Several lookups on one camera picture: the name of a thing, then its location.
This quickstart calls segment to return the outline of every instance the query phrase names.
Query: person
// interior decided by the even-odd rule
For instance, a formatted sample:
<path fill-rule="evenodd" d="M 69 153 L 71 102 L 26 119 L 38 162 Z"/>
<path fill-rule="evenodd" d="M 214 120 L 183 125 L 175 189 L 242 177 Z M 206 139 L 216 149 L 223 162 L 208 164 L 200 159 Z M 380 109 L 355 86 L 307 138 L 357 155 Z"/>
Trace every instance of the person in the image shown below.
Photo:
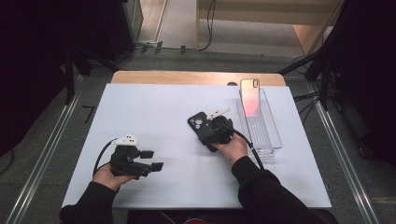
<path fill-rule="evenodd" d="M 228 144 L 213 146 L 232 164 L 232 173 L 240 185 L 238 200 L 250 223 L 325 223 L 285 189 L 274 174 L 256 166 L 248 156 L 247 144 L 242 137 L 234 134 Z M 114 176 L 109 164 L 101 167 L 78 203 L 61 209 L 60 219 L 63 223 L 73 224 L 113 223 L 113 200 L 120 186 L 133 178 Z"/>

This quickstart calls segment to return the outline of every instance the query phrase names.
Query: gray carpet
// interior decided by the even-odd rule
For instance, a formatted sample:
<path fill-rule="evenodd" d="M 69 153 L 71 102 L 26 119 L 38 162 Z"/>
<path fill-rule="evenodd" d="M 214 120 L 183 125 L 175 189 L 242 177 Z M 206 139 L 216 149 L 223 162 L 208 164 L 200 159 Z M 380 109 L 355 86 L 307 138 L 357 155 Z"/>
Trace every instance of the gray carpet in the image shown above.
<path fill-rule="evenodd" d="M 181 55 L 180 51 L 164 49 L 156 54 L 154 50 L 149 49 L 147 52 L 137 52 L 133 57 L 126 58 L 119 63 L 119 67 L 121 70 L 275 73 L 291 64 L 291 62 L 291 58 L 285 57 L 198 51 L 187 51 Z M 76 108 L 22 223 L 59 223 L 58 212 L 67 190 L 68 181 L 73 174 L 93 119 L 92 116 L 87 121 L 90 109 L 84 108 L 84 106 L 98 105 L 104 87 L 110 82 L 112 74 L 105 67 L 95 67 L 90 77 L 84 77 Z M 307 83 L 298 73 L 287 74 L 286 80 L 293 95 L 308 93 Z M 14 148 L 15 161 L 7 172 L 0 176 L 0 223 L 6 222 L 23 183 L 34 168 L 35 162 L 62 112 L 64 100 L 65 92 L 61 92 L 36 121 L 23 141 Z M 301 101 L 297 106 L 302 108 L 306 104 L 309 104 L 309 101 Z M 343 141 L 349 150 L 349 156 L 356 165 L 368 194 L 374 198 L 394 196 L 395 169 L 382 161 L 364 160 L 359 154 L 356 142 L 343 117 L 333 108 L 331 110 L 334 113 L 334 123 L 337 130 L 339 128 Z M 332 208 L 329 210 L 340 223 L 363 223 L 361 212 L 315 109 L 307 117 L 304 127 L 331 198 Z M 3 156 L 0 159 L 0 168 L 8 160 L 9 154 Z M 391 223 L 392 220 L 396 220 L 395 203 L 384 203 L 378 200 L 378 203 L 374 203 L 374 208 L 382 223 Z M 115 223 L 124 223 L 126 211 L 115 209 L 114 213 Z"/>

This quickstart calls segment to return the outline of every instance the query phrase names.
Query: black sleeve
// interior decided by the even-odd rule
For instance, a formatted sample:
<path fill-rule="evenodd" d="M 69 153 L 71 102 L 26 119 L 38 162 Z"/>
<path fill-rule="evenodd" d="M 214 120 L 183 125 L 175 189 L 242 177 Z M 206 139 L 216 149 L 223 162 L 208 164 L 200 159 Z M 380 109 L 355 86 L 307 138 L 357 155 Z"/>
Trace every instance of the black sleeve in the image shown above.
<path fill-rule="evenodd" d="M 112 205 L 117 192 L 101 184 L 91 182 L 75 205 L 61 209 L 63 223 L 113 223 Z"/>
<path fill-rule="evenodd" d="M 232 172 L 240 184 L 239 202 L 258 223 L 324 223 L 283 188 L 274 174 L 260 170 L 249 157 L 239 159 Z"/>

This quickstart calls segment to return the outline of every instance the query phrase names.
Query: white table surface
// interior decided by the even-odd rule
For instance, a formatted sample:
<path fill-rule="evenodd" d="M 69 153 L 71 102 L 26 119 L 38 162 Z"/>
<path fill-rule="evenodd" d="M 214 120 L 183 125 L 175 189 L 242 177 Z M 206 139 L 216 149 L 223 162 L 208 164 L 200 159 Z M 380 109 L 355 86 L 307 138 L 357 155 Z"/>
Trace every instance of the white table surface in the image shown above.
<path fill-rule="evenodd" d="M 311 147 L 288 87 L 262 87 L 283 147 L 263 162 L 282 185 L 308 207 L 331 207 Z M 75 204 L 89 182 L 96 159 L 111 139 L 134 134 L 140 150 L 154 150 L 144 163 L 164 162 L 158 173 L 120 188 L 113 206 L 122 208 L 240 208 L 238 183 L 220 152 L 202 146 L 187 119 L 198 112 L 240 121 L 237 86 L 107 84 L 66 192 L 63 206 Z M 100 164 L 108 162 L 110 146 Z"/>

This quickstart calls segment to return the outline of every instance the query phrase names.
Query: gray floor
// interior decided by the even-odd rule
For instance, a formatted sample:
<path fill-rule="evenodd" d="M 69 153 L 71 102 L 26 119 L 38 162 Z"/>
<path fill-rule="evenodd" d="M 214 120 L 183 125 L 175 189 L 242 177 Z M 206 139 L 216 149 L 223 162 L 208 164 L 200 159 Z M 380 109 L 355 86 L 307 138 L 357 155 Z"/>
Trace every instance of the gray floor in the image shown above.
<path fill-rule="evenodd" d="M 284 29 L 286 33 L 290 32 L 285 27 L 273 27 L 273 29 L 274 33 L 278 29 Z M 183 33 L 167 31 L 169 31 L 167 35 L 170 37 L 181 36 Z M 228 44 L 219 45 L 217 43 L 220 40 L 222 41 L 222 39 L 215 35 L 213 46 L 208 51 L 188 51 L 183 55 L 175 50 L 161 50 L 158 54 L 155 54 L 153 50 L 145 53 L 137 52 L 134 57 L 122 62 L 120 67 L 124 70 L 275 73 L 291 64 L 292 60 L 300 55 L 301 51 L 299 52 L 300 49 L 296 46 L 295 36 L 292 36 L 292 33 L 289 34 L 285 37 L 286 42 L 277 42 L 277 45 L 272 44 L 273 48 L 260 49 L 257 52 L 245 50 L 247 49 L 246 46 L 239 46 L 235 43 L 236 40 L 243 39 L 241 37 L 230 41 L 224 40 Z M 162 38 L 165 45 L 166 43 L 171 43 L 170 37 L 166 37 L 163 33 L 160 35 L 160 40 Z M 205 43 L 205 34 L 202 34 L 202 37 L 202 42 Z M 265 38 L 268 41 L 277 40 L 277 37 L 267 36 Z M 191 43 L 187 42 L 180 40 L 176 44 L 179 46 Z M 104 87 L 110 82 L 112 74 L 111 71 L 104 67 L 97 67 L 90 77 L 83 78 L 76 107 L 49 161 L 47 171 L 42 176 L 38 188 L 33 192 L 32 201 L 28 204 L 26 211 L 22 212 L 21 223 L 59 223 L 58 213 L 67 190 L 68 181 L 73 174 L 93 119 L 91 117 L 86 122 L 90 109 L 84 108 L 84 106 L 98 105 Z M 308 83 L 297 72 L 290 73 L 285 78 L 293 95 L 309 93 Z M 7 221 L 20 195 L 22 186 L 26 183 L 32 170 L 34 170 L 37 159 L 40 157 L 40 153 L 50 138 L 51 131 L 64 109 L 64 100 L 65 92 L 61 92 L 36 121 L 23 141 L 13 149 L 15 160 L 7 172 L 0 176 L 0 223 Z M 297 104 L 297 107 L 302 108 L 306 104 L 309 104 L 309 101 L 302 101 Z M 396 220 L 395 168 L 382 161 L 367 161 L 363 159 L 359 154 L 358 145 L 347 126 L 347 122 L 331 103 L 329 103 L 329 106 L 334 125 L 340 133 L 347 154 L 372 201 L 379 220 L 381 223 L 394 223 L 394 220 Z M 345 173 L 334 153 L 329 136 L 316 109 L 311 111 L 304 127 L 317 160 L 319 171 L 331 198 L 332 208 L 330 211 L 340 223 L 364 223 L 361 211 L 357 206 L 354 195 L 345 178 Z M 10 155 L 6 154 L 0 158 L 0 169 L 8 162 L 9 157 Z M 126 211 L 115 209 L 114 213 L 115 223 L 124 223 Z"/>

